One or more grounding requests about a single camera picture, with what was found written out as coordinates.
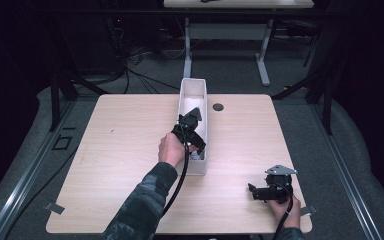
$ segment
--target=sleeve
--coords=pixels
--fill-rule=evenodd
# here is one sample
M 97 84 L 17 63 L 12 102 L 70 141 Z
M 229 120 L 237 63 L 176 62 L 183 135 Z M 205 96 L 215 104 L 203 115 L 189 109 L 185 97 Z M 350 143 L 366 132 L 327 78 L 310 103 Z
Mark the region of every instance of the sleeve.
M 166 197 L 177 179 L 168 163 L 159 162 L 143 178 L 104 232 L 105 239 L 152 239 L 164 211 Z
M 284 228 L 279 233 L 279 240 L 304 240 L 302 231 L 299 228 Z

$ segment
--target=white desk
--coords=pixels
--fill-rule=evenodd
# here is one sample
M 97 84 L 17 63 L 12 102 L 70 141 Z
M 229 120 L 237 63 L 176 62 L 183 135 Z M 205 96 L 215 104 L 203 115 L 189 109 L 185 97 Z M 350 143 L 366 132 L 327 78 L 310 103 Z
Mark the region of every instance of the white desk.
M 215 0 L 203 3 L 200 0 L 164 0 L 166 8 L 233 8 L 233 9 L 285 9 L 312 8 L 312 0 Z M 271 35 L 268 24 L 194 24 L 185 21 L 185 67 L 183 77 L 190 78 L 192 71 L 191 39 L 236 39 L 261 40 L 260 52 L 255 54 L 258 71 L 263 86 L 270 86 L 269 76 L 264 64 L 267 45 Z
M 178 101 L 178 95 L 101 96 L 56 202 L 65 210 L 51 214 L 47 231 L 103 232 L 156 164 L 160 139 L 176 123 Z M 214 111 L 215 103 L 224 110 Z M 264 171 L 276 164 L 293 168 L 270 97 L 210 94 L 207 126 L 207 175 L 186 177 L 157 233 L 274 232 L 278 223 L 270 208 L 254 201 L 247 186 L 265 187 Z M 305 206 L 295 175 L 292 184 Z M 303 232 L 312 228 L 309 216 L 301 224 Z

